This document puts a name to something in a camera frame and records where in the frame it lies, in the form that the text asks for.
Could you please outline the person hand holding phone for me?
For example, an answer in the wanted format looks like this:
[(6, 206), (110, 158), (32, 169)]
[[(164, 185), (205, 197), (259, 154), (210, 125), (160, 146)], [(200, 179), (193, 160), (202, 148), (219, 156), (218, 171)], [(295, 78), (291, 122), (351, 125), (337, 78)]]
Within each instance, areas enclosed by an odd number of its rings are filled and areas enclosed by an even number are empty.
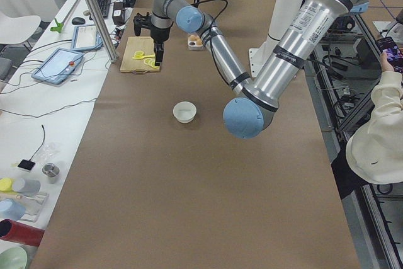
[(388, 62), (385, 52), (380, 54), (380, 65), (382, 72), (394, 72), (394, 67)]

